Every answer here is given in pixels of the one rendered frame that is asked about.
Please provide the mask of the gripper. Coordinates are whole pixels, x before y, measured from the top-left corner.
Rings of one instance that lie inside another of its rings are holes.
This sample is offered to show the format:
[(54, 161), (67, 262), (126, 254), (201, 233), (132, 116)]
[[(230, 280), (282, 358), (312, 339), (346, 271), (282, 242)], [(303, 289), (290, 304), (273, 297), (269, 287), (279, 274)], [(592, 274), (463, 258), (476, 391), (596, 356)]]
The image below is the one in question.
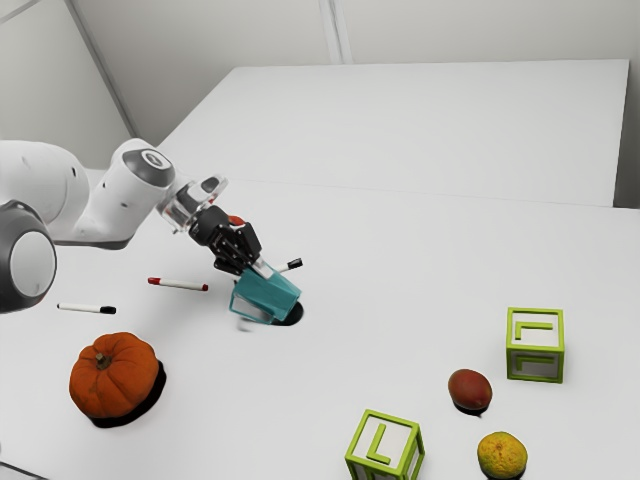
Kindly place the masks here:
[(241, 275), (249, 267), (265, 280), (274, 274), (273, 268), (259, 258), (261, 243), (251, 223), (230, 216), (217, 206), (200, 211), (189, 229), (189, 236), (211, 250), (218, 270)]

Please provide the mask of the white marker with red caps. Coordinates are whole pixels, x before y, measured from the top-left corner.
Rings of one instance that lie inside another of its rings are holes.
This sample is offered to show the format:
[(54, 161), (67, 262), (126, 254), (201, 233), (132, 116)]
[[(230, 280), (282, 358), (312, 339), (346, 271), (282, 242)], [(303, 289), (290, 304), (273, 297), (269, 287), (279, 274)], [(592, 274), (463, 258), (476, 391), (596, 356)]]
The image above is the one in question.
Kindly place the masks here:
[(186, 290), (193, 290), (193, 291), (206, 292), (209, 290), (209, 286), (206, 283), (189, 282), (184, 280), (172, 280), (164, 277), (148, 277), (147, 283), (150, 285), (179, 288), (179, 289), (186, 289)]

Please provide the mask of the yellow-green citrus fruit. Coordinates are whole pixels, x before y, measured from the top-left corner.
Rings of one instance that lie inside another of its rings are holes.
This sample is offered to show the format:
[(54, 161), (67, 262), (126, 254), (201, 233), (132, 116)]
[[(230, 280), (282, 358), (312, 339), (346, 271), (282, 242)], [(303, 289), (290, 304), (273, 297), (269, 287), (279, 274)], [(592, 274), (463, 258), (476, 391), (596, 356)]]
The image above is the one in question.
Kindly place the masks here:
[(513, 480), (526, 470), (528, 452), (524, 444), (508, 432), (494, 432), (477, 446), (481, 471), (493, 480)]

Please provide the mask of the orange pumpkin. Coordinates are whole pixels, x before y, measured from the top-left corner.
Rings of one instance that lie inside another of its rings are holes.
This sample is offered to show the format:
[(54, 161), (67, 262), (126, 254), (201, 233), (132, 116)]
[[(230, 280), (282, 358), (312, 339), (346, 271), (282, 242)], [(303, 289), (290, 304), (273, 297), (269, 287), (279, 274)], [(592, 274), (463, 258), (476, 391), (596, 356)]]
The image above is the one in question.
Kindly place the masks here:
[(69, 394), (91, 419), (120, 418), (147, 400), (159, 371), (150, 344), (129, 332), (105, 334), (79, 353)]

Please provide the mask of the teal faceted mug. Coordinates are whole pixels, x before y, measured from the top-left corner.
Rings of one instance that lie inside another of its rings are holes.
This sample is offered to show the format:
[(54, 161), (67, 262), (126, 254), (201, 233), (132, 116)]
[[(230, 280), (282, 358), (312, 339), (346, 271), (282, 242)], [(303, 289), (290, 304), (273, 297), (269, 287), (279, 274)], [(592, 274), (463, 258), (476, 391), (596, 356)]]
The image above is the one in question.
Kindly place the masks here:
[(293, 326), (303, 315), (301, 290), (273, 268), (265, 280), (251, 267), (234, 282), (229, 310), (244, 319), (275, 326)]

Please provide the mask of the red mango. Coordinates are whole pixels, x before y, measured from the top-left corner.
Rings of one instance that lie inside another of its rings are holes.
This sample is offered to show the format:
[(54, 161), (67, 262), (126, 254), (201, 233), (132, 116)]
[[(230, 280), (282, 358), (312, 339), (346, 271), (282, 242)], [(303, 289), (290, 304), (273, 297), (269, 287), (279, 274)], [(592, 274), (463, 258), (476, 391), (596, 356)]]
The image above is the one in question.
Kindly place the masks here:
[(448, 391), (455, 405), (472, 411), (485, 409), (493, 397), (489, 380), (470, 369), (454, 371), (448, 380)]

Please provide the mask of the green letter block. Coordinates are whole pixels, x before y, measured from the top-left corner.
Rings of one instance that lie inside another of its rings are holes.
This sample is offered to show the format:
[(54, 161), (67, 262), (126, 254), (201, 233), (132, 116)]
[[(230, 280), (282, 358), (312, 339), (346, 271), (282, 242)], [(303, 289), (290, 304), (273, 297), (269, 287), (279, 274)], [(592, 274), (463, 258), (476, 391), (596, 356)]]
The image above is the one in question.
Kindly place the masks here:
[(418, 423), (367, 409), (344, 459), (351, 480), (419, 480), (424, 457)]
[(506, 374), (509, 380), (562, 384), (562, 309), (509, 307), (506, 322)]

